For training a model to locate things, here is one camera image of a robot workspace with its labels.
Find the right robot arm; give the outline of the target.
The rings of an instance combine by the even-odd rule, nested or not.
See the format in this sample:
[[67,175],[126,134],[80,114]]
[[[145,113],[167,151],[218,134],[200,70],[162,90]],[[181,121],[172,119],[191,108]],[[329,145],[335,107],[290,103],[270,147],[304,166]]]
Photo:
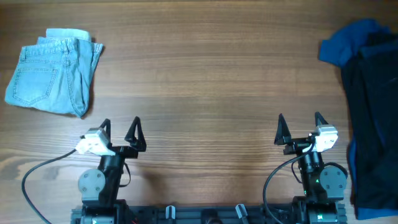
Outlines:
[[338,139],[337,129],[315,113],[315,129],[307,137],[293,138],[282,114],[279,115],[274,144],[284,146],[285,155],[295,155],[304,196],[296,196],[288,214],[278,213],[282,223],[346,223],[346,209],[340,203],[348,171],[335,162],[325,163],[322,153]]

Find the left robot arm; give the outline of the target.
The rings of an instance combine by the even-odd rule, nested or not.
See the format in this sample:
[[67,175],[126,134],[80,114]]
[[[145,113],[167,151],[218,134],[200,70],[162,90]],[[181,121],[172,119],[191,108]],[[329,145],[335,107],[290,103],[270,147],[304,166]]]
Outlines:
[[140,152],[146,151],[147,144],[142,132],[141,120],[135,117],[124,138],[127,146],[114,146],[111,143],[111,122],[109,119],[97,128],[90,128],[76,146],[83,154],[90,152],[100,156],[97,168],[88,169],[78,180],[82,208],[73,210],[71,223],[79,224],[117,224],[137,223],[135,214],[125,200],[118,200],[118,191],[126,184],[121,177],[126,170],[130,172],[126,159],[136,159]]

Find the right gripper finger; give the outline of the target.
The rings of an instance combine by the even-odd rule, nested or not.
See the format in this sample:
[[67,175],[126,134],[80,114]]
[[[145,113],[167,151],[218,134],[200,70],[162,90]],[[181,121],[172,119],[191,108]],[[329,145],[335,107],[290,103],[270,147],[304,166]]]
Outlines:
[[315,126],[327,125],[328,122],[324,119],[319,111],[315,112]]
[[275,134],[274,144],[275,145],[286,145],[292,142],[292,136],[289,131],[289,127],[285,121],[283,114],[281,113],[278,117],[277,131]]

